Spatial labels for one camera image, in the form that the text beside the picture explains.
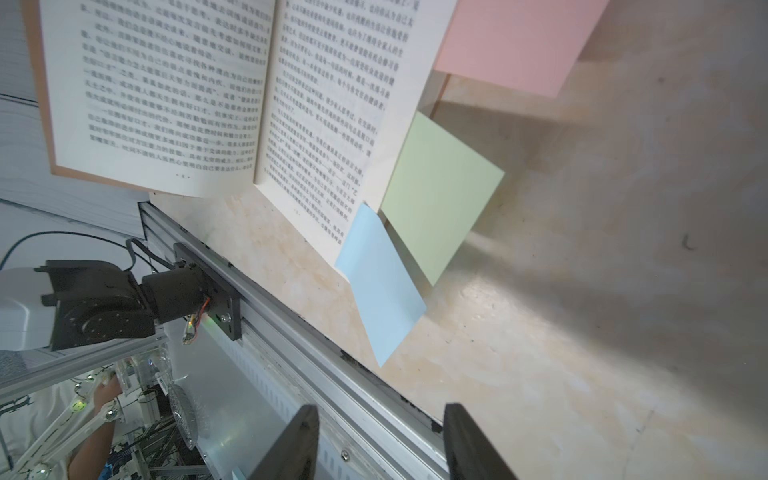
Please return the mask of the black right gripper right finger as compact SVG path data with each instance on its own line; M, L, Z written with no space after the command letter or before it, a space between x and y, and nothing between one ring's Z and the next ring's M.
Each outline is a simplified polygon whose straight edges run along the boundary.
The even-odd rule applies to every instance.
M463 405L447 404L443 420L451 479L518 479Z

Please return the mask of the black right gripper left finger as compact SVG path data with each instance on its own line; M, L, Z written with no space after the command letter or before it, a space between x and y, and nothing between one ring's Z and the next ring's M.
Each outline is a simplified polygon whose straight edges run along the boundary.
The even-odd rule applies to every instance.
M305 404L248 478L313 479L317 468L319 437L318 409L315 405Z

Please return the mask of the blue sticky note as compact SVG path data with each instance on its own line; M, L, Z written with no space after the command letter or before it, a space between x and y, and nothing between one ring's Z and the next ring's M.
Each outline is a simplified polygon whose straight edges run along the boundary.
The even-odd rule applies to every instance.
M348 280L374 357L383 366L426 305L377 213L361 204L335 268Z

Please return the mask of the green sticky note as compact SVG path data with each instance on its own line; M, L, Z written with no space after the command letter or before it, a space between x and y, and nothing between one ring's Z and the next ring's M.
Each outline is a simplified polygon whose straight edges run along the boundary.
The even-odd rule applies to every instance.
M504 171L415 114L381 210L430 284L456 254Z

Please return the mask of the brown paperback book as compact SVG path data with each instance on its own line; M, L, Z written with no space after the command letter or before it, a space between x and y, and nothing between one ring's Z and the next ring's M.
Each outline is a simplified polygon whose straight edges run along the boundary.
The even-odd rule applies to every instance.
M378 210L452 1L25 1L54 174L259 190L328 263Z

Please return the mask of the pink sticky note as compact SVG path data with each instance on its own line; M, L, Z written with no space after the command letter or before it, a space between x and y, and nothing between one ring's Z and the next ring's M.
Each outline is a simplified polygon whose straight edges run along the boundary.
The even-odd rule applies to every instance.
M554 98L607 0L460 1L434 69Z

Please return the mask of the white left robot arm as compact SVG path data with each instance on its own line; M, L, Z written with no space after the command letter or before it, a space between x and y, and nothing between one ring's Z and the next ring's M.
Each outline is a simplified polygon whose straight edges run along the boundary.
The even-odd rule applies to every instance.
M197 267L152 274L104 261L49 260L1 272L1 349L67 350L153 336L156 327L199 311Z

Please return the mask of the person hand behind rail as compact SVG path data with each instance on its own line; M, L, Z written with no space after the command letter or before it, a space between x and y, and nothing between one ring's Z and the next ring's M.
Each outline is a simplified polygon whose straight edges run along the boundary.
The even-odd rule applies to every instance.
M94 410L99 412L122 393L119 379L113 375L106 383L100 383L93 393Z

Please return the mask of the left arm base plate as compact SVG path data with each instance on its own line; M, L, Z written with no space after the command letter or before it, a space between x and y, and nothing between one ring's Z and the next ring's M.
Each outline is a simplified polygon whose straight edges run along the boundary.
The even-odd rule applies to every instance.
M183 343L195 341L205 319L213 323L232 341L242 337L241 299L238 290L218 272L211 260L194 253L182 243L174 245L179 265L198 273L201 299L193 302L194 310L188 316Z

